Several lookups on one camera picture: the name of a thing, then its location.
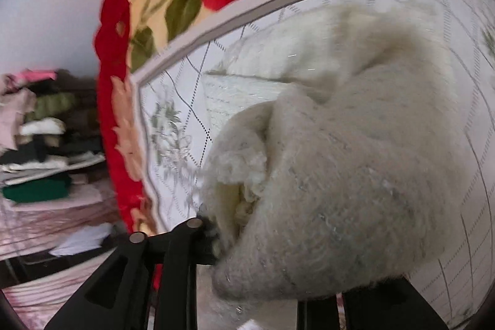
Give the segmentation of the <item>cluttered clothes shelf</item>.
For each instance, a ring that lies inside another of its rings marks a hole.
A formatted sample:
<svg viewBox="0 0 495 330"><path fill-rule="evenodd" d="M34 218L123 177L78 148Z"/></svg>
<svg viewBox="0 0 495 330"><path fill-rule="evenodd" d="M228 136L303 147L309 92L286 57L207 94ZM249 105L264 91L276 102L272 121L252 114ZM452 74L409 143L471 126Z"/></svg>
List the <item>cluttered clothes shelf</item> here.
<svg viewBox="0 0 495 330"><path fill-rule="evenodd" d="M1 75L1 186L105 161L96 81L65 70Z"/></svg>

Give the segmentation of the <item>white paper sheet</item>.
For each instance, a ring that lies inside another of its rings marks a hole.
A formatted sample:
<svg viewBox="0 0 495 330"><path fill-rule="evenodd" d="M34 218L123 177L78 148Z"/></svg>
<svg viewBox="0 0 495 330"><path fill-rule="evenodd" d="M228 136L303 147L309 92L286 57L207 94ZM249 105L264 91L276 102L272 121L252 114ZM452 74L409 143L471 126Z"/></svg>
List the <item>white paper sheet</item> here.
<svg viewBox="0 0 495 330"><path fill-rule="evenodd" d="M85 226L74 232L60 244L49 251L55 257L72 256L94 251L101 247L104 239L112 234L112 224L103 223L97 226Z"/></svg>

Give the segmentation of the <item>dark green folded garment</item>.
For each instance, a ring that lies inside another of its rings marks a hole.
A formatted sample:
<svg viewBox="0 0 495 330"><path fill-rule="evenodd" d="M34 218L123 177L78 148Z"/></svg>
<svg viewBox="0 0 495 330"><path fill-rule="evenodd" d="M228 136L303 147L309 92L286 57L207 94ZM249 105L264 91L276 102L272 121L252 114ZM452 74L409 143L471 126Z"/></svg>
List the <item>dark green folded garment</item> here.
<svg viewBox="0 0 495 330"><path fill-rule="evenodd" d="M67 176L42 178L5 187L2 195L17 204L38 203L66 198L72 180Z"/></svg>

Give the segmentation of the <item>white grid patterned sheet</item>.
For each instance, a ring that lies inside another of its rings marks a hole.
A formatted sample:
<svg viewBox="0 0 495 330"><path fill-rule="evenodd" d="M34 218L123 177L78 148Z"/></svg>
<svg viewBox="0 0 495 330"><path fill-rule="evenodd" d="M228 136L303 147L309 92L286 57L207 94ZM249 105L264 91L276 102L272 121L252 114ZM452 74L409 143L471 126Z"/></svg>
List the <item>white grid patterned sheet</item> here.
<svg viewBox="0 0 495 330"><path fill-rule="evenodd" d="M453 329L481 311L494 280L494 0L237 0L181 35L133 76L144 187L165 232L199 207L200 166L227 114L208 108L206 74L226 51L318 7L424 10L456 74L468 177L457 221L462 238L412 283Z"/></svg>

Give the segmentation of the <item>pink striped bedding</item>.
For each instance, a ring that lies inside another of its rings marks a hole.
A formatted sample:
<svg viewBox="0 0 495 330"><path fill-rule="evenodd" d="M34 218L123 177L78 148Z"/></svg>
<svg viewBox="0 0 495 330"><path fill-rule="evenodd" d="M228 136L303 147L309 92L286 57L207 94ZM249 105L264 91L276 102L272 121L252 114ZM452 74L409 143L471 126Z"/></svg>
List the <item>pink striped bedding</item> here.
<svg viewBox="0 0 495 330"><path fill-rule="evenodd" d="M1 200L1 290L29 329L44 328L113 248L107 239L81 257L49 253L79 230L120 221L108 179L91 183L89 192L99 201L45 211L15 211Z"/></svg>

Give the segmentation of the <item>white fluffy sweater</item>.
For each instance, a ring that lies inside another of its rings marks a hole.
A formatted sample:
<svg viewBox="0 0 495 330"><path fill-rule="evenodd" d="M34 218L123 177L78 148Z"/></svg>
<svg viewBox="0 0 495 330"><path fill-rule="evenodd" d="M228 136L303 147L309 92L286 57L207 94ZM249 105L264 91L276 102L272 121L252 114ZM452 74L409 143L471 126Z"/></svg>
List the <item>white fluffy sweater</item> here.
<svg viewBox="0 0 495 330"><path fill-rule="evenodd" d="M301 13L205 78L237 113L203 167L217 262L199 272L199 328L281 328L282 301L401 276L461 236L462 117L429 7Z"/></svg>

